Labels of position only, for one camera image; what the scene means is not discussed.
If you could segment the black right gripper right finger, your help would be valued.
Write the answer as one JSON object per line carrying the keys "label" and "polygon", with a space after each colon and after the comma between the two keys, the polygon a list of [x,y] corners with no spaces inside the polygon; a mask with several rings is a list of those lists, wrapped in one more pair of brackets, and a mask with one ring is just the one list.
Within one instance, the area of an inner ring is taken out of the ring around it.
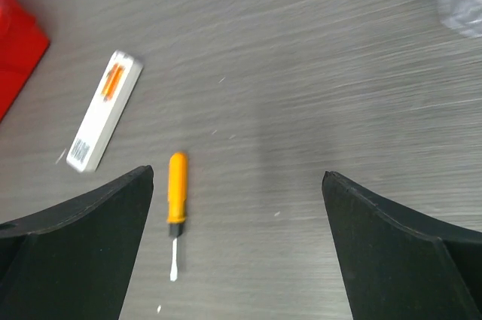
{"label": "black right gripper right finger", "polygon": [[479,319],[481,234],[338,172],[322,195],[354,319]]}

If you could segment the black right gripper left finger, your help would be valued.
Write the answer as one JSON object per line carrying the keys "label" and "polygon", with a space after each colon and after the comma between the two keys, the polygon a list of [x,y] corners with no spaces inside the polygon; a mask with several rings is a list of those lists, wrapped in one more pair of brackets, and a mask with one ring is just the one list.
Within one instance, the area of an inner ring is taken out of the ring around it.
{"label": "black right gripper left finger", "polygon": [[1,225],[3,319],[117,319],[154,189],[151,166]]}

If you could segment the orange handled screwdriver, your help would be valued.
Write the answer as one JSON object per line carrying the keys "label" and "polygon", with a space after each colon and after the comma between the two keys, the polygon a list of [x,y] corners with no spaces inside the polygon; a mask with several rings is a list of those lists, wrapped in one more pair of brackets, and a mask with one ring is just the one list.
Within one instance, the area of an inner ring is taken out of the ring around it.
{"label": "orange handled screwdriver", "polygon": [[172,239],[172,262],[169,279],[178,278],[178,238],[182,235],[186,219],[186,200],[188,196],[188,156],[184,152],[174,153],[169,160],[169,177],[166,222],[169,225],[169,237]]}

